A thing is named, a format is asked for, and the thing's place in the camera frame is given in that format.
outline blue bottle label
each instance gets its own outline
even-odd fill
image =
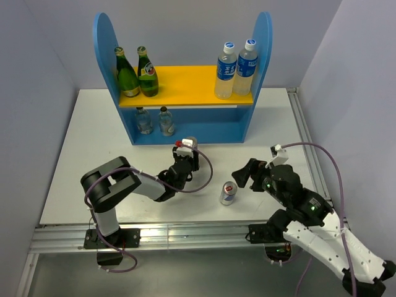
[[[234,77],[236,61],[234,63],[224,63],[217,59],[217,77],[221,80],[230,80]]]
[[[236,71],[241,77],[249,77],[254,74],[257,65],[257,58],[254,60],[247,60],[238,56],[238,65],[236,66]]]

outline bottle label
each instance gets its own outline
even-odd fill
[[[141,76],[143,76],[143,75],[151,76],[151,75],[154,75],[154,73],[155,73],[155,68],[154,68],[153,64],[151,62],[148,62],[146,64],[146,66],[143,67]]]
[[[174,124],[169,125],[161,125],[162,134],[165,136],[172,136],[174,133]]]
[[[140,133],[150,134],[153,131],[153,122],[141,121],[137,123]]]
[[[254,74],[257,65],[257,58],[254,60],[247,60],[238,56],[238,65],[236,66],[236,71],[241,77],[249,77]]]
[[[133,90],[123,91],[124,95],[127,97],[134,97],[139,94],[140,90],[139,87],[134,88]]]
[[[236,61],[234,63],[224,63],[217,59],[217,77],[221,80],[230,80],[234,77]]]

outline floor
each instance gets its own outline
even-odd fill
[[[42,254],[29,297],[291,297],[309,255],[282,268],[270,265],[263,247],[135,252],[135,271],[99,271],[95,254]],[[124,259],[119,268],[131,264]],[[347,297],[342,283],[322,263],[312,265],[302,297]]]

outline wooden shelf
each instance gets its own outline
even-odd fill
[[[216,66],[155,66],[160,81],[158,95],[149,98],[140,94],[135,98],[128,98],[121,94],[115,75],[117,59],[114,55],[114,47],[118,46],[118,41],[113,25],[106,14],[98,13],[93,21],[95,56],[131,143],[172,144],[175,140],[188,136],[196,137],[200,144],[244,142],[253,115],[254,103],[259,97],[271,57],[272,21],[268,12],[261,12],[257,17],[252,37],[256,40],[259,59],[252,81],[252,92],[246,96],[232,95],[229,99],[218,99],[215,96]],[[199,108],[204,105],[215,108]],[[143,135],[137,129],[135,107],[140,106],[156,107],[147,109],[157,127],[149,135]],[[176,126],[173,136],[163,136],[158,128],[160,106],[170,107]],[[171,108],[172,106],[196,107]]]
[[[191,105],[252,105],[252,93],[232,94],[229,99],[215,96],[216,66],[155,66],[160,81],[157,96],[142,92],[129,98],[121,93],[119,107],[191,106]]]

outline plastic bottle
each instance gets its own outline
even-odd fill
[[[217,59],[217,78],[215,94],[220,99],[227,99],[233,92],[233,78],[236,68],[235,45],[232,42],[224,44],[223,52]]]
[[[140,133],[150,134],[153,132],[153,122],[151,121],[151,116],[147,110],[143,107],[136,108],[136,124]]]
[[[238,56],[233,92],[240,96],[245,96],[250,92],[257,64],[255,45],[256,41],[254,39],[246,40],[245,48],[241,50]]]
[[[160,129],[162,134],[165,136],[172,136],[174,133],[172,114],[165,106],[161,107],[161,112],[158,115],[158,120],[160,123]]]

